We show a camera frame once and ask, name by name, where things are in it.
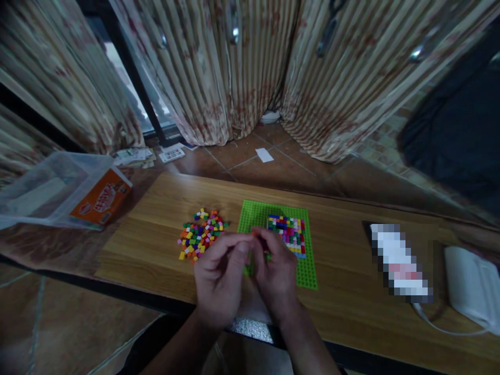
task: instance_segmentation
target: metal hook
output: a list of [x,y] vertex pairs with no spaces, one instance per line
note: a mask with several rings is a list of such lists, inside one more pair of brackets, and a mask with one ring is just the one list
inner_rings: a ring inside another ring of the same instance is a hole
[[316,50],[316,55],[319,58],[325,57],[327,51],[330,49],[335,30],[337,28],[337,14],[344,7],[345,3],[347,3],[347,0],[341,0],[339,6],[335,7],[335,0],[330,0],[330,19],[324,28],[323,36],[321,37],[321,40],[318,43],[318,49]]
[[424,61],[432,54],[432,51],[443,41],[443,39],[458,24],[456,16],[466,7],[467,2],[461,1],[452,9],[452,4],[448,2],[437,13],[436,19],[441,20],[424,37],[423,40],[411,51],[409,60],[417,64]]
[[226,34],[229,44],[237,45],[240,36],[240,28],[238,26],[238,7],[235,0],[229,1],[226,8]]
[[[142,10],[139,11],[141,18],[143,19],[143,24],[146,29],[146,32],[149,34],[150,38],[154,41],[153,45],[158,49],[167,49],[167,37],[165,36],[165,32],[163,31],[163,27],[161,26],[159,20],[155,20],[155,17],[150,16],[149,13],[146,13]],[[158,38],[156,37],[156,33],[151,27],[152,21],[155,26],[158,28],[158,32],[160,34],[161,42],[158,42]]]

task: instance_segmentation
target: floral curtain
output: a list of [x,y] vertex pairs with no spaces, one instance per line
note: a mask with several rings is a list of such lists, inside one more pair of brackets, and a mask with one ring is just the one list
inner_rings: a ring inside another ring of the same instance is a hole
[[250,134],[279,92],[298,1],[236,1],[235,45],[229,1],[110,2],[188,142]]
[[280,108],[284,129],[309,155],[328,162],[355,149],[500,13],[498,1],[466,1],[456,27],[416,65],[408,57],[442,22],[440,9],[461,1],[350,0],[339,12],[331,47],[318,58],[328,3],[301,4]]
[[0,188],[61,148],[0,104]]
[[[144,145],[120,80],[75,0],[2,2],[0,82],[89,153]],[[34,147],[31,140],[24,146]]]

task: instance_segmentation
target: orange box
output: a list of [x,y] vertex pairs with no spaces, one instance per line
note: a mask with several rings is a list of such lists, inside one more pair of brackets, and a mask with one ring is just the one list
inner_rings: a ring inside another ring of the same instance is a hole
[[70,216],[104,226],[131,190],[132,187],[126,181],[109,169],[71,211]]

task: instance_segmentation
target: plastic container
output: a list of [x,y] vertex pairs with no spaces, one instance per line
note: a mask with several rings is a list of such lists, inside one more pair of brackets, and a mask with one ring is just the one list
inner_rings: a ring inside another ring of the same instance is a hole
[[54,152],[0,192],[0,228],[102,230],[131,189],[110,156]]

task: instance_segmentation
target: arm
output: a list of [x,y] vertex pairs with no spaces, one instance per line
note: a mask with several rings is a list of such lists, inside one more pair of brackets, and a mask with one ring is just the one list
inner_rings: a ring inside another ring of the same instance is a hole
[[[254,228],[252,245],[255,280],[290,353],[298,374],[339,374],[330,353],[319,336],[307,309],[299,302],[296,290],[297,258],[276,233]],[[264,250],[272,255],[264,260]]]
[[200,373],[220,332],[236,316],[243,267],[252,243],[250,234],[222,235],[196,262],[198,305],[141,375]]
[[200,373],[219,334],[220,330],[207,326],[195,309],[141,375]]

